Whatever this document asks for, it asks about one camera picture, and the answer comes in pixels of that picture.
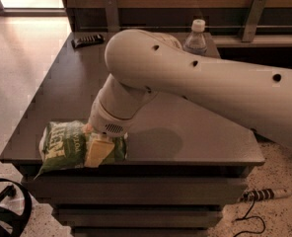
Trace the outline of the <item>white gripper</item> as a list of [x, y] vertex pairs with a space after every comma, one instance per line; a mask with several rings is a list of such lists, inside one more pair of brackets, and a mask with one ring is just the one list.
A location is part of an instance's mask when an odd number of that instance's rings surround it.
[[[109, 137], [124, 136], [131, 127], [133, 119], [116, 118], [103, 107], [101, 98], [97, 97], [91, 107], [88, 123], [84, 124], [82, 131], [85, 134], [93, 130]], [[94, 139], [85, 157], [84, 165], [97, 168], [113, 151], [114, 143], [108, 140]]]

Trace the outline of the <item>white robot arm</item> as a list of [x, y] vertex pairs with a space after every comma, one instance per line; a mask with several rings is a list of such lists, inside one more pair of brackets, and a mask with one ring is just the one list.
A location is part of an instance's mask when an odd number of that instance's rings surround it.
[[137, 29], [110, 38], [105, 62], [109, 77], [88, 119], [99, 134], [125, 135], [164, 92], [292, 149], [292, 69], [191, 54]]

